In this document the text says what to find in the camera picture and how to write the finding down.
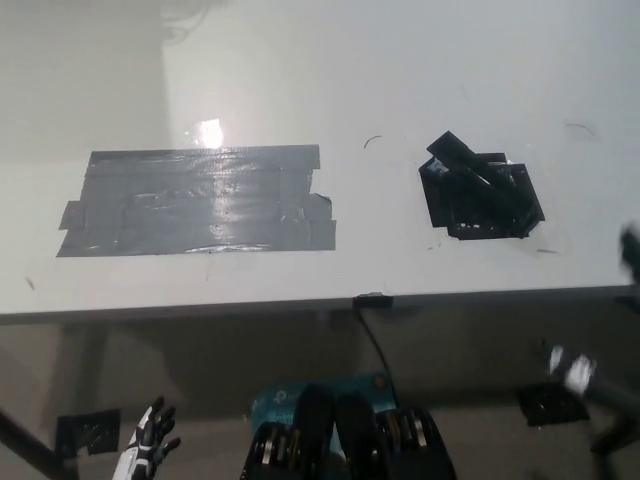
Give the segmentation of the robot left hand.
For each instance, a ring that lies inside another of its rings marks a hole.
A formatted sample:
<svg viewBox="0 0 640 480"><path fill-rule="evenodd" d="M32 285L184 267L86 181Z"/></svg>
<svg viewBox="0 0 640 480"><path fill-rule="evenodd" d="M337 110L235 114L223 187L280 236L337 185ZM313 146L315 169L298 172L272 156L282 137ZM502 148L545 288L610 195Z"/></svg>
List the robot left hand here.
<svg viewBox="0 0 640 480"><path fill-rule="evenodd" d="M118 459L113 480L155 478L159 466L181 444L179 437L166 439L175 427L175 413L175 407L165 407L163 396L148 406Z"/></svg>

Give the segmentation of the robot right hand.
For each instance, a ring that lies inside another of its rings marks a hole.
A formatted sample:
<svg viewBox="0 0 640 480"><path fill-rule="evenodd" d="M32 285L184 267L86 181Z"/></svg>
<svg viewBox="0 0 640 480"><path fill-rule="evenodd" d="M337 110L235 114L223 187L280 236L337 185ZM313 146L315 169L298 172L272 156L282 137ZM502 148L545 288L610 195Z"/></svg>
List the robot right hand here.
<svg viewBox="0 0 640 480"><path fill-rule="evenodd" d="M549 353L548 373L573 394L584 396L595 374L597 363L584 354L573 355L561 345Z"/></svg>

